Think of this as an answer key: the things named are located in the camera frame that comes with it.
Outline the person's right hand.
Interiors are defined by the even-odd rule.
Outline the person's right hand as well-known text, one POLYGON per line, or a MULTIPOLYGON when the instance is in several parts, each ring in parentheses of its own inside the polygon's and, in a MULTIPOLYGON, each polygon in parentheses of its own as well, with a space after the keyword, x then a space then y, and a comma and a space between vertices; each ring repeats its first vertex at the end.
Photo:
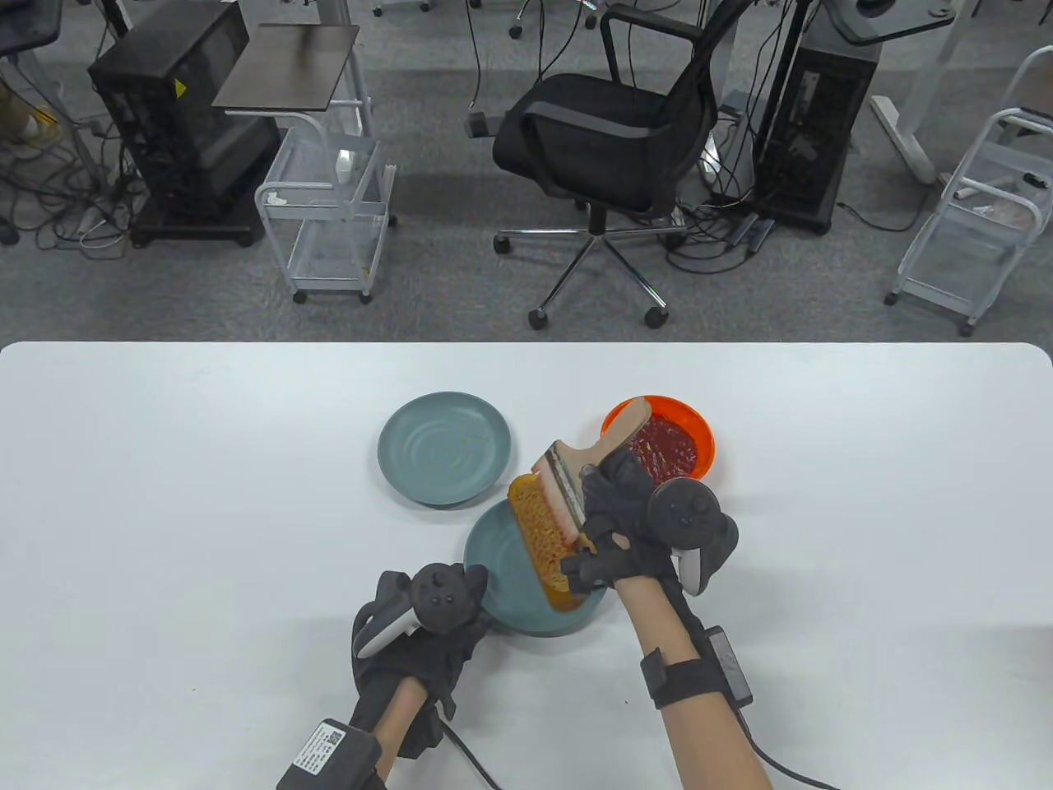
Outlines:
POLYGON ((591 546, 561 560, 569 591, 588 594, 645 577, 659 582, 668 596, 678 593, 672 550, 645 524, 657 486, 631 450, 617 448, 601 465, 584 467, 580 479, 587 515, 582 536, 591 546))

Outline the person's left hand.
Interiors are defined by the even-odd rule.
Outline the person's left hand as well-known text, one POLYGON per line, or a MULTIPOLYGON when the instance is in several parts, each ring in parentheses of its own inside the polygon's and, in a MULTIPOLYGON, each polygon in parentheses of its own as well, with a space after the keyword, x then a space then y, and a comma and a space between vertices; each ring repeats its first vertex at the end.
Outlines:
POLYGON ((352 631, 352 672, 359 699, 376 699, 383 682, 413 678, 452 718, 464 663, 486 636, 484 565, 432 562, 417 575, 385 571, 352 631))

